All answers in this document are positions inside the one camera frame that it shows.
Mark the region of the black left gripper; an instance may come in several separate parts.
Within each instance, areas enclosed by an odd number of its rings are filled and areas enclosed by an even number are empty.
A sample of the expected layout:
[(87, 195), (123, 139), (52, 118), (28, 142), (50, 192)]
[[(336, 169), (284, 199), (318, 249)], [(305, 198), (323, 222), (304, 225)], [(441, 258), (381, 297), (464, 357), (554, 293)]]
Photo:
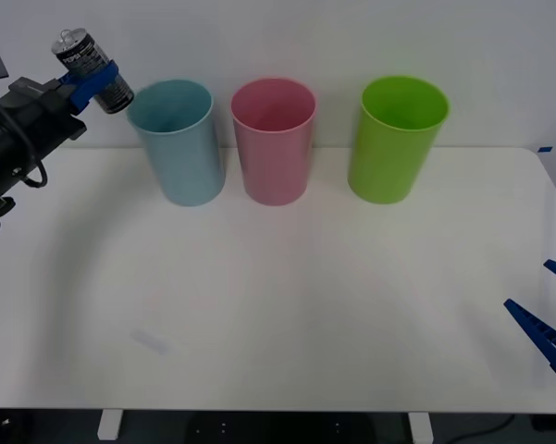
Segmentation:
[(76, 115), (113, 84), (117, 74), (117, 64), (109, 62), (86, 78), (67, 73), (59, 80), (40, 84), (21, 77), (8, 86), (0, 105), (20, 125), (43, 160), (62, 143), (77, 140), (86, 131)]

